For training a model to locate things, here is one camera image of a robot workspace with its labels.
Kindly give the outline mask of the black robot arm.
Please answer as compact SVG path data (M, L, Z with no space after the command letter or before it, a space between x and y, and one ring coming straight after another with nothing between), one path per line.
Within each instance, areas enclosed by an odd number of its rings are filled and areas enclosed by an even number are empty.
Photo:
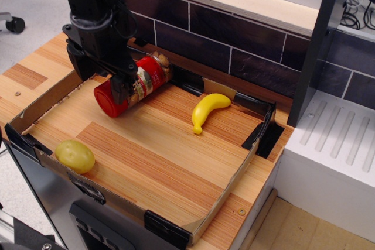
M138 31L134 14L125 0L68 0L69 59L79 77L109 74L111 95L121 105L134 93L138 67L127 50Z

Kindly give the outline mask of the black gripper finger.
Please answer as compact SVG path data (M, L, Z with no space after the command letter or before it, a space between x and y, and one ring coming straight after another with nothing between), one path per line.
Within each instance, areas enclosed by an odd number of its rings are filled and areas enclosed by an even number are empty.
M67 40L66 42L69 59L81 80L86 81L98 74L98 66L85 54L83 49L72 40Z
M137 74L115 74L110 78L111 94L115 104L129 104L134 94L134 84L137 82Z

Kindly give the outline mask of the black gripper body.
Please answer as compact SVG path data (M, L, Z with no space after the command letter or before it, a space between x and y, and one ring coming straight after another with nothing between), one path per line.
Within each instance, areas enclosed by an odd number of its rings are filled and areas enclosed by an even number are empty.
M136 31L137 25L126 20L115 20L93 29L80 29L73 24L63 26L67 40L75 42L94 61L98 74L112 76L137 73L138 67L127 50L128 40Z

